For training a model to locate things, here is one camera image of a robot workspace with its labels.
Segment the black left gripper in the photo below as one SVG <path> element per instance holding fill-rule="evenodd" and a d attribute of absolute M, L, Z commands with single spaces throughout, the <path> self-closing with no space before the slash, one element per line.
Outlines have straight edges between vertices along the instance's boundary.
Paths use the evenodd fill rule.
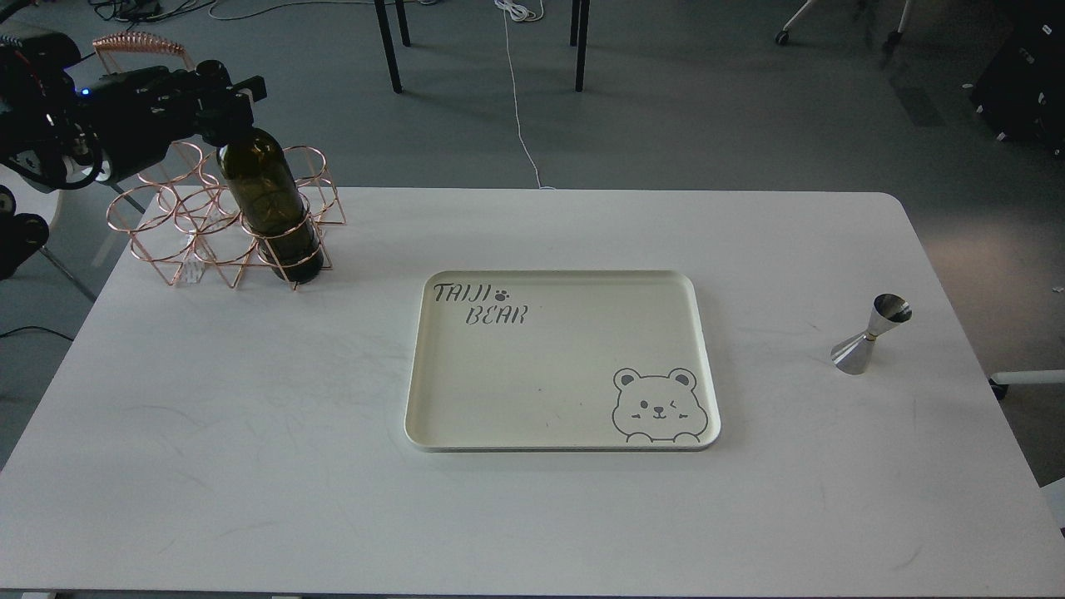
<path fill-rule="evenodd" d="M 225 146 L 253 128 L 251 106 L 227 106 L 244 97 L 267 98 L 262 76 L 233 82 L 222 61 L 204 60 L 194 72 L 150 66 L 111 72 L 79 90 L 79 107 L 102 149 L 97 181 L 118 182 L 162 161 L 173 141 L 196 133 Z"/>

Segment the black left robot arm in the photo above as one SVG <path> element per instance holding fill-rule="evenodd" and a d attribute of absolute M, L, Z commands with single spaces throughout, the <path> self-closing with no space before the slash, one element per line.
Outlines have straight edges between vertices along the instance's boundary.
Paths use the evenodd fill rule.
<path fill-rule="evenodd" d="M 214 60 L 106 72 L 80 87 L 68 71 L 81 56 L 61 32 L 2 23 L 2 165 L 42 192 L 124 181 L 192 136 L 223 146 L 266 96 L 262 77 L 235 82 Z"/>

